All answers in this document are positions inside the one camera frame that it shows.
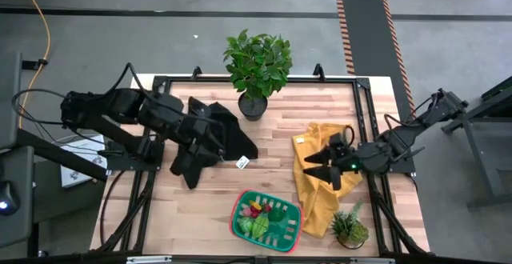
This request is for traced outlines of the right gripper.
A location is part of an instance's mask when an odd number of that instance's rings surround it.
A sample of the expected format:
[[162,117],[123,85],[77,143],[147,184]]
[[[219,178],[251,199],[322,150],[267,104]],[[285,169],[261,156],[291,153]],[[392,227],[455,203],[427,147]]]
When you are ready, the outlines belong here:
[[384,142],[364,142],[359,148],[348,146],[342,134],[333,134],[329,146],[304,158],[305,162],[328,166],[317,166],[303,170],[304,174],[332,185],[334,190],[342,188],[341,175],[345,172],[376,171],[386,164]]

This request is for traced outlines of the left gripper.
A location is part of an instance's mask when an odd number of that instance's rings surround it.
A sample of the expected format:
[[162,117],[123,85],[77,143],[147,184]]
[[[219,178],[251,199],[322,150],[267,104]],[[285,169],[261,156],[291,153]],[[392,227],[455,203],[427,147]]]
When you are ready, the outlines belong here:
[[204,163],[217,163],[225,153],[224,145],[212,134],[210,124],[186,115],[177,128],[178,143]]

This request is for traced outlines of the round green toy cabbage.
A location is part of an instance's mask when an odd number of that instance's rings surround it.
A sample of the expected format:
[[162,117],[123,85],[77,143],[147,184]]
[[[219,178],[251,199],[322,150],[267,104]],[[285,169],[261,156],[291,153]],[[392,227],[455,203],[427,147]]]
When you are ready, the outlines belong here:
[[251,217],[241,217],[238,219],[240,230],[246,234],[252,231],[254,220]]

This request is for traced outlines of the black cloth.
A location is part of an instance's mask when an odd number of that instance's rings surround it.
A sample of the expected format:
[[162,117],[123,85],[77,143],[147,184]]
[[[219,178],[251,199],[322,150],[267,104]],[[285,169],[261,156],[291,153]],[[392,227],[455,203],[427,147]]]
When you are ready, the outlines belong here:
[[[248,159],[258,157],[258,148],[254,142],[242,131],[238,118],[218,102],[205,104],[194,97],[188,99],[187,115],[203,120],[210,124],[212,134],[225,147],[222,161],[239,160],[241,156]],[[176,176],[183,176],[189,189],[194,189],[205,167],[215,166],[217,163],[204,163],[178,142],[178,152],[173,160],[170,172]]]

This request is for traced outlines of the yellow cloth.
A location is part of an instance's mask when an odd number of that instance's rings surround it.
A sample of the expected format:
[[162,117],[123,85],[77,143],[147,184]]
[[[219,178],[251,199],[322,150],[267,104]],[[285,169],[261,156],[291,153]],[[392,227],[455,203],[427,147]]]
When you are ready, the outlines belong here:
[[[348,195],[361,181],[362,176],[354,172],[341,175],[342,188],[334,190],[331,184],[303,173],[304,169],[315,166],[304,158],[320,151],[333,134],[341,133],[346,128],[342,124],[316,123],[308,125],[304,134],[292,137],[294,148],[293,174],[297,188],[298,200],[302,206],[302,230],[316,238],[323,238],[339,210],[339,200]],[[304,138],[297,143],[297,138]]]

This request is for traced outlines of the small succulent plant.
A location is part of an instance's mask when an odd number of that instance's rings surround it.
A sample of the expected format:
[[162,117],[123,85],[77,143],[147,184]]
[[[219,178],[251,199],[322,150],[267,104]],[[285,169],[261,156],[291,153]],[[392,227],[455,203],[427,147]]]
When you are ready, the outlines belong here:
[[338,242],[349,250],[361,248],[369,238],[368,229],[359,221],[358,212],[362,208],[362,200],[357,201],[350,212],[334,213],[331,228]]

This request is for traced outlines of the teal basket with orange rim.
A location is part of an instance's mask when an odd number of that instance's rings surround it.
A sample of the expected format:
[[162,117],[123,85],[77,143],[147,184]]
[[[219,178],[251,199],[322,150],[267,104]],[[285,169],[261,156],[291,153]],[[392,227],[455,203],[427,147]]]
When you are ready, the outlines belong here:
[[[285,211],[286,216],[280,222],[271,222],[269,220],[268,230],[260,238],[253,237],[251,232],[244,234],[238,226],[238,219],[244,217],[242,211],[245,208],[250,208],[252,212],[256,210],[250,205],[250,201],[255,201],[260,204],[261,207],[267,203],[272,209],[277,208]],[[263,210],[258,211],[258,215],[265,214],[267,217],[268,213],[269,212],[264,212]],[[273,195],[256,190],[244,190],[238,196],[231,211],[230,231],[233,235],[255,245],[289,253],[294,250],[300,239],[302,231],[302,210],[299,206]]]

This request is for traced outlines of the leafy plant in black pot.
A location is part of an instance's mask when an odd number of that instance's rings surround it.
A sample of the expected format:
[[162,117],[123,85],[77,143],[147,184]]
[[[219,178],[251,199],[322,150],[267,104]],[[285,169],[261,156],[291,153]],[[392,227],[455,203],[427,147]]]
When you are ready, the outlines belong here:
[[229,36],[224,59],[226,70],[240,96],[238,108],[252,122],[266,112],[268,98],[288,83],[293,66],[290,41],[280,35],[249,36],[243,30],[236,37]]

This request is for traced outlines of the white paper booklet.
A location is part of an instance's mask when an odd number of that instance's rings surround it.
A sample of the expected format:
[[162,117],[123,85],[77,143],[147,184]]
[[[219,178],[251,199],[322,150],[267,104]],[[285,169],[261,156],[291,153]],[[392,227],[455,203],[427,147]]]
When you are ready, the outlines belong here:
[[[76,154],[80,158],[84,158],[85,160],[102,167],[103,169],[107,168],[107,159],[98,154],[98,151],[106,148],[105,139],[102,135],[91,137],[90,140],[77,140],[70,144],[65,144],[62,148]],[[76,186],[77,184],[88,182],[91,179],[91,176],[87,176],[77,172],[76,170],[61,166],[61,184],[63,188]]]

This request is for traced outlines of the black mat with striped edges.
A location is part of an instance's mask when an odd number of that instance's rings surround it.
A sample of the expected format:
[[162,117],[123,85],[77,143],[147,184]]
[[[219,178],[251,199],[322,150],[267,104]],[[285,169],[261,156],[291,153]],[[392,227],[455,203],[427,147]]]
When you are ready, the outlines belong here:
[[336,0],[347,73],[391,79],[400,120],[416,115],[387,0]]

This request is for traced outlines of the black stand beam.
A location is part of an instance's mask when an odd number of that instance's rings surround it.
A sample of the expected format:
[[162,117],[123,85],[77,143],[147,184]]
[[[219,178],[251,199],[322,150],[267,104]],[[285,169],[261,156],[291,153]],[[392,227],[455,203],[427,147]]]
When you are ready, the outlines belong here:
[[86,159],[64,150],[23,129],[17,131],[17,146],[31,146],[34,153],[46,160],[55,162],[101,182],[107,180],[106,170]]

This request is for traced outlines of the grey metal cart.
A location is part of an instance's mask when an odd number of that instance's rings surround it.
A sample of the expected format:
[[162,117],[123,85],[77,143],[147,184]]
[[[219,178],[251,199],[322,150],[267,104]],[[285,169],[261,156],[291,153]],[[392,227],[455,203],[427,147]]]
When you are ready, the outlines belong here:
[[502,183],[501,172],[512,173],[512,76],[481,95],[478,106],[442,128],[452,134],[462,128],[478,168],[487,196],[467,204],[475,210],[512,204],[512,186]]

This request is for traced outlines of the grey flat panel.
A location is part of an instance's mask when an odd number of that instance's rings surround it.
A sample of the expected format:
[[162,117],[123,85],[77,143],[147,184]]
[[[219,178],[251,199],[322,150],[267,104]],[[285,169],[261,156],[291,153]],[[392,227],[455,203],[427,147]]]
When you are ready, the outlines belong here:
[[0,182],[12,182],[19,209],[12,215],[0,215],[0,248],[27,239],[33,218],[34,149],[30,146],[0,153]]
[[16,143],[18,115],[11,101],[20,89],[20,72],[19,53],[0,53],[0,150],[11,148]]

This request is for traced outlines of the black device with light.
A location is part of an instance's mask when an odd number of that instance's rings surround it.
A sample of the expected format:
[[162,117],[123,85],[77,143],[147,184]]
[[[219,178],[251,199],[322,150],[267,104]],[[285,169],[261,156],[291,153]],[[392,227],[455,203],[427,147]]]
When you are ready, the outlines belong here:
[[19,199],[12,182],[0,182],[0,215],[12,215],[18,209]]

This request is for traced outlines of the black aluminium table frame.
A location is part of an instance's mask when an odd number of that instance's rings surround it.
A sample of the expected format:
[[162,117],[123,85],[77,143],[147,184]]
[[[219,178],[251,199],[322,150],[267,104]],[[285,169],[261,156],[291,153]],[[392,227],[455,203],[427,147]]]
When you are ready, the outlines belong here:
[[[378,256],[374,220],[367,181],[356,186],[340,200],[340,210],[349,210],[359,199],[363,201],[359,217],[369,228],[370,238],[358,250],[348,250],[335,240],[331,229],[323,238],[302,234],[297,247],[290,253],[257,246],[230,232],[232,206],[244,190],[257,190],[299,204],[292,172],[294,149],[292,137],[306,132],[308,124],[337,123],[351,125],[354,144],[361,137],[372,140],[384,131],[384,114],[398,117],[394,89],[389,77],[354,77],[291,75],[288,84],[269,99],[263,117],[247,121],[238,109],[238,94],[227,74],[200,74],[192,79],[188,74],[140,74],[141,84],[153,88],[162,83],[160,91],[170,91],[186,102],[193,96],[205,104],[219,102],[239,117],[243,131],[257,145],[259,156],[240,170],[235,162],[221,162],[202,171],[196,189],[189,190],[183,176],[175,176],[170,165],[177,146],[167,142],[163,164],[156,173],[151,196],[143,254],[216,255],[216,256]],[[106,212],[94,230],[90,248],[98,248],[100,225],[104,240],[116,230],[128,210],[135,172],[120,177],[109,196]],[[424,250],[430,250],[418,194],[409,176],[388,176],[394,212],[409,235]]]

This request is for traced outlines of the silver aluminium bracket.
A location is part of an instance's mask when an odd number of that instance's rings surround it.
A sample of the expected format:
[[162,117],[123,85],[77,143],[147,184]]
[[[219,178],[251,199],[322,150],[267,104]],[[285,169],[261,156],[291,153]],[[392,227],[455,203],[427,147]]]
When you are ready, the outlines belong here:
[[350,264],[396,264],[392,258],[350,258]]
[[133,256],[126,259],[126,264],[171,264],[171,255],[143,255]]

